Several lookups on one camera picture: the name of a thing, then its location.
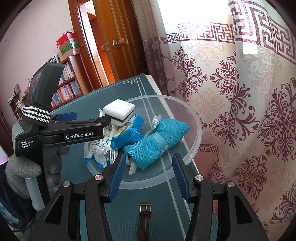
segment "blue gripper pad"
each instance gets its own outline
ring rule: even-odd
[[[121,179],[126,168],[126,156],[122,154],[121,159],[116,167],[113,177],[110,181],[110,191],[108,200],[111,202],[117,195]]]
[[[188,189],[189,184],[188,184],[185,174],[181,168],[181,165],[176,157],[176,154],[173,155],[172,166],[173,166],[176,180],[177,180],[180,192],[181,192],[181,196],[185,199],[186,202],[189,202],[189,199],[190,199],[189,189]]]
[[[77,113],[76,112],[70,112],[70,113],[64,113],[59,114],[56,117],[56,121],[74,121],[77,119]]]

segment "silver bolt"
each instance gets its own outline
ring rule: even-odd
[[[234,182],[228,182],[227,185],[231,188],[234,188],[235,187],[235,183]]]
[[[70,184],[71,184],[71,182],[69,182],[69,181],[65,181],[65,182],[63,182],[63,186],[66,188],[66,187],[68,187],[68,186],[70,186]]]
[[[195,179],[198,181],[202,181],[203,180],[203,176],[202,175],[196,175]]]
[[[96,175],[94,178],[95,178],[97,181],[100,181],[100,180],[103,179],[103,175],[99,174],[99,175]]]

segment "elastic band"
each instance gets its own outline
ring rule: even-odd
[[[152,137],[155,139],[157,144],[160,146],[163,153],[169,148],[168,143],[166,142],[166,140],[158,132],[155,132],[154,134],[152,134]]]

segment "gray glove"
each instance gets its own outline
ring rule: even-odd
[[[61,179],[62,160],[60,155],[67,154],[69,146],[43,148],[42,152],[47,185],[56,192],[60,187],[59,181]],[[5,172],[7,183],[13,191],[24,198],[30,198],[24,178],[39,176],[41,167],[25,156],[12,155],[8,159]]]

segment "teal cloth bundle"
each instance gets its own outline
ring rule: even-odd
[[[189,130],[185,122],[175,119],[160,120],[155,130],[152,130],[152,135],[143,137],[133,145],[125,146],[124,154],[129,155],[136,166],[144,170],[168,148],[176,145]]]

